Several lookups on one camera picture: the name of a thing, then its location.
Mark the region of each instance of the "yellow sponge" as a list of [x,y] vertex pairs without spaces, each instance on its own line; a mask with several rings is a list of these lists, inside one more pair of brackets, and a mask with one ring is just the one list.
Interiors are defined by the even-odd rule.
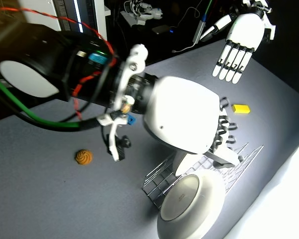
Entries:
[[233,105],[233,111],[240,114],[249,114],[250,108],[248,105]]

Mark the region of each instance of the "gray table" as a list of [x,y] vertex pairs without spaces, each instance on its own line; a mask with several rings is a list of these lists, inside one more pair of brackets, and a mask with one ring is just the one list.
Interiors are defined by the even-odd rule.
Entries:
[[[299,145],[299,95],[251,60],[237,85],[211,76],[224,41],[147,67],[148,73],[201,83],[232,103],[248,104],[237,116],[237,146],[264,150],[227,195],[222,213],[206,239],[221,239],[243,215],[261,189]],[[52,101],[34,111],[58,120],[72,104]],[[92,116],[103,109],[92,106]],[[99,129],[51,132],[16,117],[0,121],[0,239],[156,239],[157,210],[141,190],[144,176],[171,150],[152,139],[142,126],[119,130],[132,148],[115,163],[106,153]],[[82,148],[94,153],[88,166],[74,161]]]

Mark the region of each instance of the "metal wire basket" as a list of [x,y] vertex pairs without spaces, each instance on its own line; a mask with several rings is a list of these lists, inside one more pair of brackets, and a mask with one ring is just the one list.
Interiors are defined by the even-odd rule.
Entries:
[[[240,148],[234,151],[241,155],[249,143],[244,144]],[[209,169],[219,172],[225,182],[226,193],[235,185],[240,176],[248,168],[250,163],[258,156],[264,146],[260,146],[253,150],[251,153],[243,156],[242,162],[236,167],[217,169],[213,167],[213,160],[203,156],[197,163],[195,163],[188,171],[179,177],[176,177],[172,170],[172,163],[175,153],[167,157],[162,163],[160,163],[155,169],[153,169],[148,175],[146,175],[142,190],[148,196],[148,198],[154,203],[154,205],[160,209],[163,200],[169,190],[184,176],[199,170]]]

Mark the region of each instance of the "dish rack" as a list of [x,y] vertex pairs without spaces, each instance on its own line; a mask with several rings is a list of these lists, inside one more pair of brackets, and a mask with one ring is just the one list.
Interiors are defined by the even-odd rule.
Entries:
[[[234,151],[241,155],[249,143],[244,144],[240,148]],[[162,163],[160,163],[155,169],[153,169],[144,179],[142,190],[148,196],[148,198],[154,203],[154,205],[160,209],[163,204],[164,198],[170,189],[186,175],[199,170],[199,169],[209,169],[219,172],[225,182],[226,193],[235,185],[240,176],[248,168],[250,163],[258,156],[262,151],[264,146],[260,146],[253,150],[249,154],[243,156],[242,162],[232,168],[221,168],[217,169],[213,167],[213,160],[203,156],[197,163],[195,163],[189,170],[187,170],[181,176],[176,177],[172,170],[172,163],[175,153],[168,156]]]

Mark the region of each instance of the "green cable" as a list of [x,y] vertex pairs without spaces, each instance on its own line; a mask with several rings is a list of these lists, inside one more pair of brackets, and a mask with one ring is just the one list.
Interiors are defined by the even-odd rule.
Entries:
[[210,5],[211,5],[211,2],[212,2],[213,0],[210,0],[209,1],[209,4],[208,4],[208,6],[207,6],[207,9],[206,9],[206,12],[205,12],[205,15],[207,15],[207,12],[208,12],[208,10],[209,10],[209,8],[210,8]]
[[66,127],[66,128],[79,128],[80,125],[78,122],[54,122],[40,118],[35,115],[31,110],[29,110],[21,101],[19,101],[1,82],[0,90],[11,100],[13,101],[22,111],[24,111],[30,118],[33,120],[46,124],[52,127]]

